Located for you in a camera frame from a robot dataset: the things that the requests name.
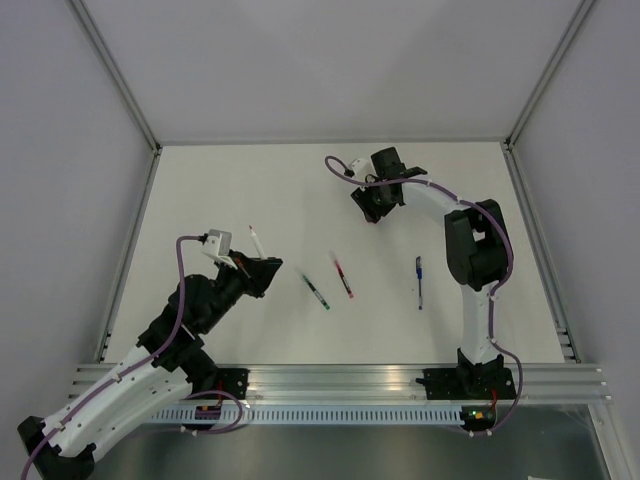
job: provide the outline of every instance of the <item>pen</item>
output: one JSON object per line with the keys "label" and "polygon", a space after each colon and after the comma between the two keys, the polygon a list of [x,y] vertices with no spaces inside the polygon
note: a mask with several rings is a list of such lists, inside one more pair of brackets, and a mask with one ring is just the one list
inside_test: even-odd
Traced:
{"label": "pen", "polygon": [[336,266],[338,270],[338,275],[340,275],[340,280],[342,280],[342,284],[344,285],[349,298],[353,298],[353,292],[351,291],[351,287],[349,287],[349,282],[347,282],[347,278],[344,276],[344,272],[342,271],[342,267],[340,266],[340,262],[338,262],[338,257],[336,257],[335,253],[331,252],[331,258],[333,259],[333,264]]}
{"label": "pen", "polygon": [[313,283],[311,283],[311,280],[309,280],[304,273],[302,274],[302,279],[307,284],[307,286],[311,289],[311,291],[316,296],[316,298],[320,300],[320,303],[324,306],[324,308],[326,310],[329,310],[331,307],[329,307],[329,304],[327,303],[327,301],[324,299],[322,295],[320,295],[320,292],[318,291],[318,289],[313,286]]}
{"label": "pen", "polygon": [[416,257],[416,275],[418,276],[418,310],[422,310],[422,258]]}
{"label": "pen", "polygon": [[260,239],[258,238],[258,235],[253,230],[253,227],[251,225],[249,225],[249,231],[251,232],[251,240],[253,241],[253,245],[256,247],[256,250],[258,251],[258,256],[262,260],[264,260],[265,258],[267,258],[267,254],[264,253],[264,248],[262,247],[262,244],[260,243]]}

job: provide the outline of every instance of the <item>white tabletop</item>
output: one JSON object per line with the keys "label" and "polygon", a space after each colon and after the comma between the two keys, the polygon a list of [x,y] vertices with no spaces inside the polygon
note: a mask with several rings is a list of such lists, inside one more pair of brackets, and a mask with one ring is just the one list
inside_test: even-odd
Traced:
{"label": "white tabletop", "polygon": [[[500,203],[515,253],[500,290],[497,337],[523,362],[563,362],[531,245],[498,143],[394,144],[407,167],[469,200]],[[368,157],[388,144],[165,147],[113,328],[106,361],[119,360],[176,289],[175,239],[227,230],[231,247],[256,256],[249,225],[284,265],[263,299],[241,298],[205,337],[219,363],[455,362],[462,297],[445,259],[444,231],[411,207],[366,223],[354,190],[326,155]],[[349,299],[328,252],[343,266]],[[422,256],[424,310],[415,258]],[[187,274],[215,278],[200,244],[184,244]],[[331,305],[301,281],[301,268]]]}

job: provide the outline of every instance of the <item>white wall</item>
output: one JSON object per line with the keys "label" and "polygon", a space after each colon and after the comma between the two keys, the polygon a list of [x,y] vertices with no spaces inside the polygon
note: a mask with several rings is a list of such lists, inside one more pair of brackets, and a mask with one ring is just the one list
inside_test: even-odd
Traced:
{"label": "white wall", "polygon": [[86,2],[162,142],[509,133],[578,0]]}
{"label": "white wall", "polygon": [[640,458],[640,3],[599,2],[517,144],[570,326]]}
{"label": "white wall", "polygon": [[65,2],[2,2],[2,478],[26,460],[16,426],[60,408],[91,359],[149,161]]}

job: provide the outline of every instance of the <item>blue pen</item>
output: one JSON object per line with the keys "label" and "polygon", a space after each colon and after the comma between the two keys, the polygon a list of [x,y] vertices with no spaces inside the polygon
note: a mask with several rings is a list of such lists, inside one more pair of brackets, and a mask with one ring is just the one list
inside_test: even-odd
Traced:
{"label": "blue pen", "polygon": [[422,259],[416,257],[416,275],[418,276],[418,310],[422,310]]}

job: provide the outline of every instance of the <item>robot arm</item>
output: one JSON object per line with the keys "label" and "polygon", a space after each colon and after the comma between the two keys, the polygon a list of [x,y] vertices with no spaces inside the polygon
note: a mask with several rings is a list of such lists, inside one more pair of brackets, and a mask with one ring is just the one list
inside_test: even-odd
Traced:
{"label": "robot arm", "polygon": [[371,161],[355,160],[346,167],[345,176],[360,185],[351,198],[368,222],[377,223],[396,206],[408,205],[444,227],[447,265],[462,289],[464,328],[457,368],[427,369],[425,378],[418,380],[425,385],[427,397],[491,399],[493,389],[502,399],[515,398],[511,371],[504,367],[504,358],[492,338],[492,292],[508,274],[510,249],[504,242],[508,236],[498,203],[485,200],[471,204],[458,199],[433,183],[421,168],[407,169],[395,148],[373,154]]}
{"label": "robot arm", "polygon": [[[174,292],[162,314],[107,375],[60,411],[45,419],[29,417],[18,427],[44,480],[88,478],[95,462],[148,417],[222,381],[222,369],[202,351],[200,335],[209,333],[243,295],[263,297],[282,260],[248,258],[231,250],[228,232],[211,230],[198,239],[219,268],[216,279],[184,278],[184,298]],[[246,391],[246,380],[241,390]]]}

